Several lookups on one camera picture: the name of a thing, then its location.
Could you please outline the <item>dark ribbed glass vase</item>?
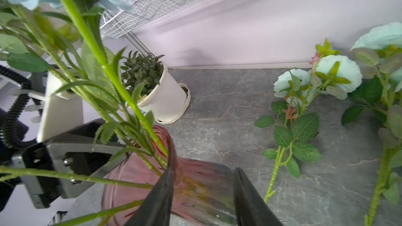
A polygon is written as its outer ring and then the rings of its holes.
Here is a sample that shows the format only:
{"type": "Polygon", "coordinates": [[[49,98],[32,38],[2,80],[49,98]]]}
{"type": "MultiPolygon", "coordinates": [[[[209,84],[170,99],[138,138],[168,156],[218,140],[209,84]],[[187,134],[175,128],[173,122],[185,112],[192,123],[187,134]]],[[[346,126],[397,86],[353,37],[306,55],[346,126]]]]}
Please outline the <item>dark ribbed glass vase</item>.
{"type": "MultiPolygon", "coordinates": [[[[233,171],[222,164],[177,156],[168,131],[160,125],[155,125],[153,130],[163,145],[173,150],[169,153],[175,160],[172,214],[197,226],[236,226],[233,171]]],[[[135,153],[112,170],[108,177],[116,181],[151,185],[159,179],[135,153]]],[[[150,191],[107,185],[104,188],[102,209],[108,210],[145,199],[150,191]]],[[[116,213],[106,225],[123,226],[138,208],[116,213]]]]}

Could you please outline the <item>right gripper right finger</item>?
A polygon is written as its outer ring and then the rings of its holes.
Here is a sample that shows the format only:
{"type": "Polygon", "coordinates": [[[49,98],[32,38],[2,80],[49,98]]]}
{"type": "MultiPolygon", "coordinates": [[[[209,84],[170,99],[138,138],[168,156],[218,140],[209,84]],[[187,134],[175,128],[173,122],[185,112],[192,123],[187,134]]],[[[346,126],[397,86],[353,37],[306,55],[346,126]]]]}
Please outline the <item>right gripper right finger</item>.
{"type": "Polygon", "coordinates": [[[234,171],[234,207],[239,226],[282,226],[241,168],[234,171]]]}

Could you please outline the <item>teal rose branch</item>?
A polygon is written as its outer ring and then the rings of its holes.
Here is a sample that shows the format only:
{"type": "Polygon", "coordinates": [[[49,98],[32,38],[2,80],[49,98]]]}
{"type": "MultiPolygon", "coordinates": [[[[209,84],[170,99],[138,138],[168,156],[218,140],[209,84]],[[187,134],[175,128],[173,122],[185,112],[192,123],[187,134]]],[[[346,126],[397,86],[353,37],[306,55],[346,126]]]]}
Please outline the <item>teal rose branch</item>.
{"type": "Polygon", "coordinates": [[[380,169],[364,224],[374,223],[381,197],[392,205],[401,200],[402,176],[402,24],[393,22],[374,27],[351,48],[363,83],[350,97],[354,105],[341,117],[343,125],[354,122],[364,110],[371,110],[380,122],[378,136],[382,144],[380,169]]]}
{"type": "Polygon", "coordinates": [[[317,162],[321,153],[310,141],[319,133],[319,115],[308,112],[309,106],[320,95],[344,100],[363,80],[356,62],[335,49],[326,39],[315,46],[310,70],[290,69],[273,84],[276,101],[273,115],[259,117],[254,125],[273,127],[274,148],[264,150],[263,156],[273,160],[274,166],[264,201],[275,194],[274,183],[280,168],[295,178],[300,177],[299,162],[317,162]]]}

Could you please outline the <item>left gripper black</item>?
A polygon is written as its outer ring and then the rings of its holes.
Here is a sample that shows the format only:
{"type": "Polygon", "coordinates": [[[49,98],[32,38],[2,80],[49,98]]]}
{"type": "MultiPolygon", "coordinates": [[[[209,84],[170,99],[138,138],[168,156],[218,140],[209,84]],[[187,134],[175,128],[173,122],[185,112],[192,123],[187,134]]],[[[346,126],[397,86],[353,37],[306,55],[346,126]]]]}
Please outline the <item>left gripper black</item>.
{"type": "MultiPolygon", "coordinates": [[[[97,129],[104,123],[104,120],[96,119],[20,150],[8,166],[102,178],[126,158],[122,155],[111,161],[112,156],[124,148],[116,135],[107,144],[93,142],[97,129]]],[[[93,185],[88,181],[59,177],[23,176],[21,181],[37,209],[49,208],[58,197],[77,198],[93,185]]]]}

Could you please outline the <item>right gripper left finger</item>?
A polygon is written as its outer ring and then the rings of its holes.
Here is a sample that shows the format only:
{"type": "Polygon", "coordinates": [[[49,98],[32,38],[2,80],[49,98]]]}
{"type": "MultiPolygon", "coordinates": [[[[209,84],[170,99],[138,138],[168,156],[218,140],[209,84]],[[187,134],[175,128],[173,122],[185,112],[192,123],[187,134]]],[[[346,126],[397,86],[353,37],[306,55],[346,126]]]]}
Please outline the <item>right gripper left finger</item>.
{"type": "Polygon", "coordinates": [[[125,226],[168,226],[174,194],[174,172],[169,167],[125,226]]]}

